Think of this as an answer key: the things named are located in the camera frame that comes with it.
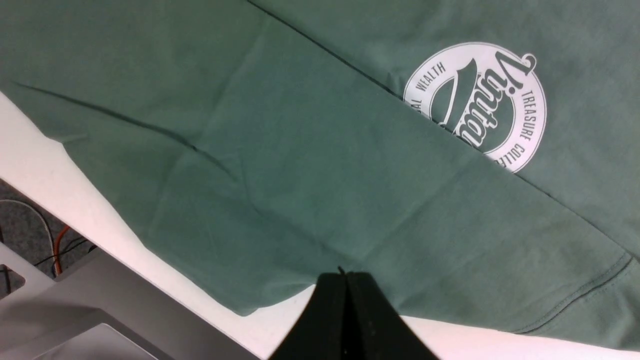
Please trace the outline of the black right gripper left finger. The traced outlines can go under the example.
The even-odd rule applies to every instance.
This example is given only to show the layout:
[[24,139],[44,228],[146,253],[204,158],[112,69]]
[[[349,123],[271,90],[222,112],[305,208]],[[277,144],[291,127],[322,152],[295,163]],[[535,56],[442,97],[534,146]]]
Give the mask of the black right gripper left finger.
[[306,307],[270,359],[340,360],[345,306],[346,275],[320,275]]

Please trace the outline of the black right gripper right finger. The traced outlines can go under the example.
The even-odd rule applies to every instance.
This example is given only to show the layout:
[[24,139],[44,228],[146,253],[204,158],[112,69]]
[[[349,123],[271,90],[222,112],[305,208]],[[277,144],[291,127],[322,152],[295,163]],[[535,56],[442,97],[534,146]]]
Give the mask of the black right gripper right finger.
[[349,360],[436,360],[389,303],[373,276],[347,274]]

